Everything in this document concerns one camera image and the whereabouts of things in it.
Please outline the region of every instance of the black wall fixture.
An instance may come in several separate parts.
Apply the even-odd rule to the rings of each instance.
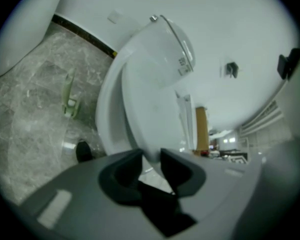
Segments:
[[[279,56],[277,71],[283,80],[290,79],[290,77],[294,73],[295,68],[297,67],[299,60],[299,48],[293,48],[288,57],[285,57],[282,54]]]
[[[239,71],[239,67],[237,65],[237,63],[235,62],[231,62],[231,63],[227,63],[226,66],[226,74],[231,76],[234,76],[234,78],[237,78],[238,76],[238,71]]]
[[[128,156],[109,163],[100,173],[99,185],[104,193],[120,205],[141,207],[143,213],[166,237],[197,223],[182,211],[179,198],[196,194],[206,180],[204,170],[162,148],[161,170],[174,191],[167,193],[139,181],[144,152],[141,149],[128,152]]]

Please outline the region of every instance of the baseboard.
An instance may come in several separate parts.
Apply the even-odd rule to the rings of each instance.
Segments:
[[[109,46],[101,42],[98,38],[93,36],[92,34],[88,33],[87,31],[83,30],[81,27],[73,24],[69,20],[59,16],[59,15],[53,15],[52,22],[64,27],[65,29],[71,31],[72,33],[78,35],[79,37],[83,38],[93,46],[99,48],[101,51],[103,51],[105,54],[110,56],[111,58],[115,58],[117,52],[112,50]]]

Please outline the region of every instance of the toilet bowl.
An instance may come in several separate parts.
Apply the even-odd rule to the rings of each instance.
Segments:
[[[60,0],[21,0],[0,30],[0,76],[43,40]]]
[[[145,151],[143,169],[160,173],[161,148],[195,150],[197,123],[190,95],[175,83],[193,72],[187,35],[164,16],[152,17],[118,52],[103,81],[95,123],[107,155]]]

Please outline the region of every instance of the green object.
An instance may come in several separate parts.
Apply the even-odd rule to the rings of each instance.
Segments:
[[[75,69],[70,69],[62,87],[62,111],[64,115],[69,118],[76,117],[80,104],[80,99],[75,99],[70,96],[71,87],[75,79],[75,72]]]

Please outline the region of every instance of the toilet lid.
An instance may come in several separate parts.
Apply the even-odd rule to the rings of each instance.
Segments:
[[[122,69],[126,116],[139,148],[150,162],[159,162],[161,148],[188,149],[177,95],[166,86],[164,68],[134,54]]]

